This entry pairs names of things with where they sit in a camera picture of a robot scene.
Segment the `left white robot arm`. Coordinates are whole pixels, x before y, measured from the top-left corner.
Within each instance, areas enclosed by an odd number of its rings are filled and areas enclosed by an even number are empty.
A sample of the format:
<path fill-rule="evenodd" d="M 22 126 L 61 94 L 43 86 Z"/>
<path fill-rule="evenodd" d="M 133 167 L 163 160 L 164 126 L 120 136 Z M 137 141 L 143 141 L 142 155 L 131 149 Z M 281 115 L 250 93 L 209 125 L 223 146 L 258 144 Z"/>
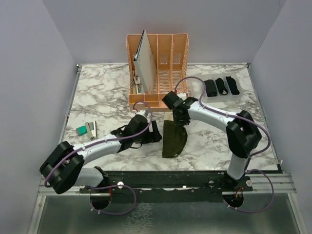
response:
<path fill-rule="evenodd" d="M 128 124 L 98 140 L 78 146 L 71 145 L 68 141 L 59 143 L 39 171 L 45 178 L 44 186 L 62 194 L 74 186 L 85 164 L 132 149 L 133 144 L 143 145 L 161 140 L 156 121 L 136 114 Z"/>

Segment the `black patterned boxer underwear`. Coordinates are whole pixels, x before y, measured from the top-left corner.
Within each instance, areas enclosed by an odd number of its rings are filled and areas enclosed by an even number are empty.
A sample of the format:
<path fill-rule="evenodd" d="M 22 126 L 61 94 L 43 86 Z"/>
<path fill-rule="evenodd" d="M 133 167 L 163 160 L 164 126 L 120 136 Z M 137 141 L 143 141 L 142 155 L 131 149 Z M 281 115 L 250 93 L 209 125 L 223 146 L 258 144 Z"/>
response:
<path fill-rule="evenodd" d="M 213 79 L 208 79 L 204 81 L 205 90 L 207 97 L 216 97 L 217 96 L 217 88 Z"/>

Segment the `olive green underwear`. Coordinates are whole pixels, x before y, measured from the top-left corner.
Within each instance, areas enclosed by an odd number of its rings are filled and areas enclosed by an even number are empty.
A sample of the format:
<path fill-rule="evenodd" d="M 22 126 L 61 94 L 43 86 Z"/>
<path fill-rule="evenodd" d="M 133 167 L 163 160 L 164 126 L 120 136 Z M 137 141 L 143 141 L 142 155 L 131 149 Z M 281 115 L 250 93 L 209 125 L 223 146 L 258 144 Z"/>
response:
<path fill-rule="evenodd" d="M 185 127 L 174 123 L 173 114 L 166 113 L 163 122 L 163 158 L 175 158 L 180 155 L 188 139 Z"/>

